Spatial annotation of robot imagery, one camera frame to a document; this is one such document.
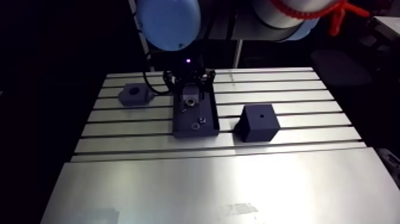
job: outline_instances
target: red cable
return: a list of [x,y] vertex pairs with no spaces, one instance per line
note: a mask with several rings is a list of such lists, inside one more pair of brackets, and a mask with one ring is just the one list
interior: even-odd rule
[[301,20],[320,18],[328,13],[332,13],[332,20],[329,30],[331,36],[336,36],[339,33],[340,26],[342,25],[343,18],[345,17],[346,14],[346,10],[351,11],[361,17],[370,16],[370,13],[368,11],[348,3],[348,0],[338,0],[336,3],[329,5],[325,9],[313,13],[305,13],[294,10],[285,5],[285,3],[282,2],[282,0],[270,0],[270,1],[283,14]]

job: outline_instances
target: dark background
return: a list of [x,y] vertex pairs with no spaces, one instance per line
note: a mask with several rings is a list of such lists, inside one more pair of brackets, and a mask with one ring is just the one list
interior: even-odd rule
[[[376,5],[375,1],[352,2],[367,10]],[[6,217],[14,223],[21,223],[19,219],[39,223],[105,75],[143,71],[147,65],[127,0],[6,0],[1,4],[3,203],[10,210]],[[328,36],[329,20],[322,19],[300,41],[245,41],[239,67],[311,66],[310,54],[316,49],[342,49],[369,65],[372,56],[360,51],[356,42],[366,21],[347,15],[336,38]],[[210,41],[206,66],[231,67],[235,45],[235,41]],[[153,63],[162,69],[168,57],[159,53]],[[385,99],[391,107],[394,94],[387,91]],[[391,116],[388,112],[383,122],[394,122]],[[390,137],[382,138],[384,145]]]

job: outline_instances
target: black cable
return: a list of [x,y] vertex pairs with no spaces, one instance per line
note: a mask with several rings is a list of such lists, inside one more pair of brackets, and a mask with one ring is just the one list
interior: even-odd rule
[[228,19],[228,30],[226,32],[225,40],[231,40],[233,30],[236,24],[236,17],[238,16],[238,0],[231,0],[229,5],[229,19]]
[[154,88],[153,88],[153,86],[151,86],[151,84],[149,83],[149,80],[147,79],[147,75],[146,75],[146,73],[143,71],[143,78],[145,79],[145,83],[146,83],[146,85],[147,85],[147,87],[151,90],[151,91],[153,91],[155,94],[157,94],[157,95],[167,95],[167,94],[170,94],[171,93],[171,90],[167,90],[167,91],[158,91],[158,90],[155,90]]

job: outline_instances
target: cable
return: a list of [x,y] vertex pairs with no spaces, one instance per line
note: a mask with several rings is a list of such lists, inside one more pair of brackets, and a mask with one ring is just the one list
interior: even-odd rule
[[151,84],[149,83],[149,80],[147,79],[147,75],[146,75],[146,73],[143,71],[143,78],[145,79],[145,83],[146,83],[146,85],[147,85],[147,87],[151,90],[151,91],[153,91],[155,94],[157,94],[157,95],[167,95],[167,94],[170,94],[171,93],[171,90],[167,90],[167,91],[158,91],[158,90],[155,90],[154,88],[153,88],[153,86],[151,86]]
[[342,25],[343,19],[346,14],[346,10],[351,11],[361,17],[370,16],[370,13],[368,11],[348,3],[348,0],[338,0],[334,4],[326,7],[325,9],[313,13],[305,13],[294,10],[285,5],[285,3],[282,2],[282,0],[270,0],[270,1],[283,14],[301,20],[320,18],[328,13],[332,13],[331,26],[329,30],[329,34],[331,36],[336,36],[339,33],[340,26]]
[[235,29],[236,17],[238,16],[238,0],[231,0],[229,5],[228,30],[225,40],[231,40],[233,30]]

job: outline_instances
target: metal plate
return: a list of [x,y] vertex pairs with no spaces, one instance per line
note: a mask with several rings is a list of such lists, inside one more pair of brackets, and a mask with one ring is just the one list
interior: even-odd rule
[[42,224],[400,223],[371,148],[67,163]]
[[205,151],[180,151],[166,153],[118,153],[118,154],[97,154],[97,155],[75,155],[72,156],[72,162],[84,161],[116,161],[116,160],[154,160],[161,158],[201,158],[201,157],[217,157],[230,155],[257,155],[271,153],[287,153],[287,152],[304,152],[304,151],[324,151],[324,150],[340,150],[349,148],[364,148],[363,142],[336,142],[336,143],[319,143],[306,145],[285,145],[285,146],[269,146],[269,147],[243,147],[243,148],[223,148],[220,150]]
[[[153,86],[158,91],[166,91],[166,86]],[[306,82],[255,82],[255,83],[215,83],[214,92],[267,92],[267,91],[301,91],[326,89],[322,81]],[[118,88],[103,88],[99,98],[116,98],[123,90]]]
[[[215,72],[217,74],[226,74],[226,73],[280,73],[280,72],[308,72],[314,71],[312,67],[292,67],[292,68],[257,68],[257,69],[216,69]],[[162,76],[162,71],[151,71],[146,73],[147,76]],[[135,77],[135,76],[143,76],[141,72],[134,73],[114,73],[108,74],[107,79],[112,78],[121,78],[121,77]]]
[[312,144],[360,139],[353,127],[280,130],[270,142],[244,143],[232,133],[215,137],[175,139],[171,135],[81,139],[75,153],[140,152],[244,147],[249,145]]
[[[161,76],[148,77],[152,85],[163,85]],[[294,73],[227,73],[215,76],[214,83],[223,82],[265,82],[265,81],[287,81],[287,80],[319,80],[314,72],[294,72]],[[143,77],[129,77],[121,79],[106,79],[103,87],[123,87],[127,83],[143,83]]]
[[[217,104],[247,104],[247,103],[273,103],[292,101],[323,101],[333,100],[329,91],[298,91],[298,92],[253,92],[235,94],[216,94]],[[141,107],[166,107],[172,106],[171,96],[157,96],[146,106]],[[94,109],[127,108],[117,98],[97,99]]]
[[[220,117],[239,117],[243,110],[243,104],[218,105]],[[303,114],[303,113],[336,113],[341,112],[339,104],[335,101],[321,102],[282,102],[272,104],[278,115]],[[165,120],[172,119],[172,107],[166,108],[140,108],[126,110],[94,110],[89,116],[88,122],[112,122],[125,120]]]
[[[345,126],[351,125],[349,119],[343,113],[337,114],[304,114],[292,116],[278,116],[282,129],[306,128],[319,126]],[[220,130],[227,132],[233,130],[239,118],[220,119]],[[83,130],[82,137],[90,136],[111,136],[111,135],[152,135],[170,134],[172,121],[151,121],[151,122],[118,122],[88,124]]]

